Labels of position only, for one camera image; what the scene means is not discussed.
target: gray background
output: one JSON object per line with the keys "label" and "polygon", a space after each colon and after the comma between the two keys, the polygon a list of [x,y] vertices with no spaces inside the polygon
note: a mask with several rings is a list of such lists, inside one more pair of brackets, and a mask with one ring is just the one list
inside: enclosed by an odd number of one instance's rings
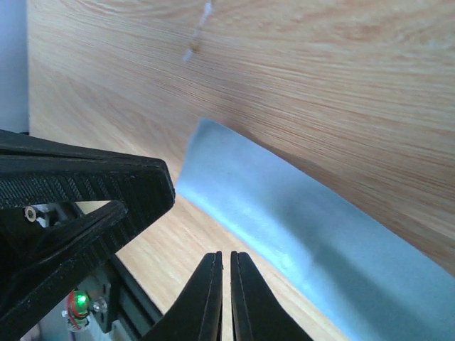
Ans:
{"label": "gray background", "polygon": [[28,131],[26,0],[0,0],[0,129]]}

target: screw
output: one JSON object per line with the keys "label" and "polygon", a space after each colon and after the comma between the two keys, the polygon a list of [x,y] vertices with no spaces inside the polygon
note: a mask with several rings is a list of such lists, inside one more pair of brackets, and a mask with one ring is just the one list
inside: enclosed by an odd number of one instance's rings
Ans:
{"label": "screw", "polygon": [[102,296],[100,296],[97,301],[93,302],[93,310],[97,313],[107,312],[107,302]]}
{"label": "screw", "polygon": [[29,222],[36,221],[36,210],[32,206],[27,206],[23,209],[23,214]]}

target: wooden surface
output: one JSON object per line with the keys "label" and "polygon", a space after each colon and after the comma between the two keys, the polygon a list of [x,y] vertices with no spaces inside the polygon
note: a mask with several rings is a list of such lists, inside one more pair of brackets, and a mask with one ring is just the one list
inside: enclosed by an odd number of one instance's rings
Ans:
{"label": "wooden surface", "polygon": [[[162,158],[175,181],[198,119],[210,117],[455,274],[455,3],[218,0],[198,53],[182,63],[203,4],[29,0],[31,134]],[[225,265],[231,249],[248,250],[177,197],[119,255],[166,310],[217,249]],[[312,336],[343,338],[253,258]],[[225,266],[225,297],[228,278]]]}

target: wood grain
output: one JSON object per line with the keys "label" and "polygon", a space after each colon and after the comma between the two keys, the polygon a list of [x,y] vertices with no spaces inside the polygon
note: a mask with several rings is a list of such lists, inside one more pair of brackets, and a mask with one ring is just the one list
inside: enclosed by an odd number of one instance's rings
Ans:
{"label": "wood grain", "polygon": [[[210,117],[455,274],[455,3],[218,0],[182,63],[203,3],[29,0],[31,133],[159,157],[176,180],[198,119]],[[216,249],[248,250],[178,197],[119,254],[165,310]],[[312,336],[343,337],[253,258]]]}

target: blue cloth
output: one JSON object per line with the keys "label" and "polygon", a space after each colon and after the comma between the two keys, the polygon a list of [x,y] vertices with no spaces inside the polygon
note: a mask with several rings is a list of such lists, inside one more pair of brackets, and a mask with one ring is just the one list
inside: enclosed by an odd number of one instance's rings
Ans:
{"label": "blue cloth", "polygon": [[352,340],[455,340],[455,278],[326,186],[202,119],[177,191]]}

